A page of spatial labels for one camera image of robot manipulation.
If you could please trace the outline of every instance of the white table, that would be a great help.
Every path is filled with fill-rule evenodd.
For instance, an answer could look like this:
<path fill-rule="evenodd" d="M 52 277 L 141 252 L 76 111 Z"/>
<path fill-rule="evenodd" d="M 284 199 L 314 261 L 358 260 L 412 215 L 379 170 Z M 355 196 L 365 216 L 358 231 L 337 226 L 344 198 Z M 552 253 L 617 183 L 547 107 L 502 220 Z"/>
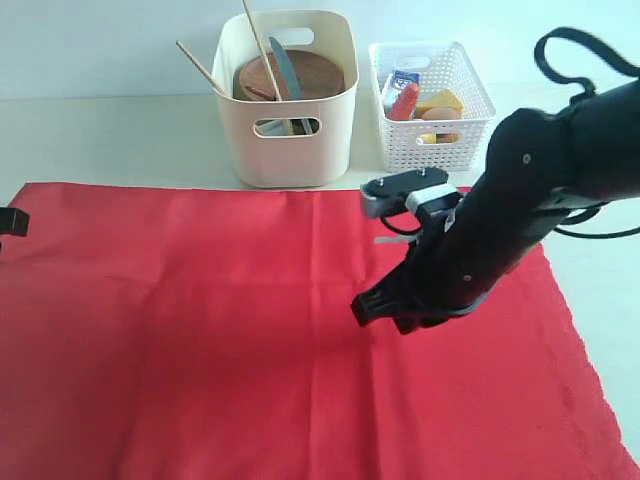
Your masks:
<path fill-rule="evenodd" d="M 491 130 L 521 106 L 557 111 L 573 92 L 549 84 L 488 85 L 487 89 L 498 111 Z M 365 95 L 359 94 L 349 171 L 326 188 L 357 188 L 384 175 L 374 137 L 375 118 Z M 451 176 L 454 184 L 471 185 L 477 179 L 487 140 L 488 135 L 471 171 Z M 9 202 L 25 182 L 34 181 L 246 188 L 234 175 L 212 96 L 0 102 L 0 158 L 0 204 Z M 583 230 L 636 226 L 639 206 L 640 200 L 610 206 Z M 552 234 L 544 244 L 618 416 L 623 440 L 639 461 L 640 236 L 596 242 Z"/>

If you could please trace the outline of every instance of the white mesh basket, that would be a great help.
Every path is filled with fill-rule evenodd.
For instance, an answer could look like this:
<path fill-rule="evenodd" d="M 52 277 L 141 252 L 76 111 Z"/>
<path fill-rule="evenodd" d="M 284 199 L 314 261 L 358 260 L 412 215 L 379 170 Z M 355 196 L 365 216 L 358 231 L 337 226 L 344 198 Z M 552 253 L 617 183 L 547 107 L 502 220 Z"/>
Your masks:
<path fill-rule="evenodd" d="M 377 43 L 369 48 L 374 111 L 378 117 L 378 137 L 383 163 L 389 172 L 422 167 L 438 167 L 446 171 L 468 170 L 473 162 L 487 123 L 495 116 L 495 108 L 478 78 L 462 45 L 457 42 Z M 424 59 L 421 72 L 420 98 L 443 89 L 451 90 L 462 102 L 461 120 L 392 121 L 382 107 L 381 90 L 394 69 L 408 69 Z M 454 143 L 421 144 L 425 133 L 457 133 Z"/>

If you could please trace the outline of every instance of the black object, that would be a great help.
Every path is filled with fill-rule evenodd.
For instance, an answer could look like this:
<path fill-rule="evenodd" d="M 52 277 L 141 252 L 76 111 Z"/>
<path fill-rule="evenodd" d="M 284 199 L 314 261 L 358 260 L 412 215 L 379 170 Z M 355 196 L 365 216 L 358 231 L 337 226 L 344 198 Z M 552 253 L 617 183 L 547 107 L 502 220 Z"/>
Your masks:
<path fill-rule="evenodd" d="M 610 202 L 640 197 L 640 80 L 598 95 L 589 79 L 563 77 L 549 67 L 544 46 L 554 37 L 581 43 L 619 72 L 640 77 L 639 68 L 585 32 L 561 28 L 543 37 L 535 49 L 543 73 L 558 83 L 580 83 L 585 92 L 555 115 L 514 112 L 493 133 L 485 173 L 470 192 L 448 208 L 414 212 L 421 232 L 403 262 L 353 300 L 361 326 L 391 317 L 406 334 L 467 315 L 553 230 L 583 238 L 640 232 L 589 235 L 558 228 L 586 221 Z M 432 183 L 440 180 L 441 174 Z M 394 177 L 383 179 L 393 184 Z M 395 195 L 409 198 L 411 192 Z M 571 216 L 578 210 L 585 212 Z"/>
<path fill-rule="evenodd" d="M 29 215 L 17 208 L 0 207 L 0 235 L 26 237 Z"/>

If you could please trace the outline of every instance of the white wall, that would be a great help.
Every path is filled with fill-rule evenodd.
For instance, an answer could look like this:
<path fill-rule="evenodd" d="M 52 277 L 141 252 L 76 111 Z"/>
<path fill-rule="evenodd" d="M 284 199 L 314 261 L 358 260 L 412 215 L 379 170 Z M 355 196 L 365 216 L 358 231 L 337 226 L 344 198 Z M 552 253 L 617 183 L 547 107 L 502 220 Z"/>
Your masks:
<path fill-rule="evenodd" d="M 224 21 L 242 12 L 241 0 L 1 0 L 0 5 L 0 99 L 207 92 L 174 42 L 184 40 L 211 65 Z M 485 82 L 542 81 L 533 46 L 560 25 L 587 29 L 640 63 L 638 0 L 591 6 L 578 0 L 252 0 L 252 6 L 345 14 L 362 68 L 371 42 L 455 39 Z M 558 41 L 550 52 L 553 64 L 566 65 L 568 72 L 612 77 L 578 47 Z"/>

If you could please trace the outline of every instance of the red cloth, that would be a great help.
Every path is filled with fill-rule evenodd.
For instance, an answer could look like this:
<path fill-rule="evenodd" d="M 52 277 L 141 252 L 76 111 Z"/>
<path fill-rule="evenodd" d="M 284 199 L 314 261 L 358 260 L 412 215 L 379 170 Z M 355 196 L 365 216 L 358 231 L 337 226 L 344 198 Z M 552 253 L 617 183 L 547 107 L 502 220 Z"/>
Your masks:
<path fill-rule="evenodd" d="M 0 255 L 2 479 L 632 479 L 540 248 L 400 336 L 358 193 L 25 187 Z"/>

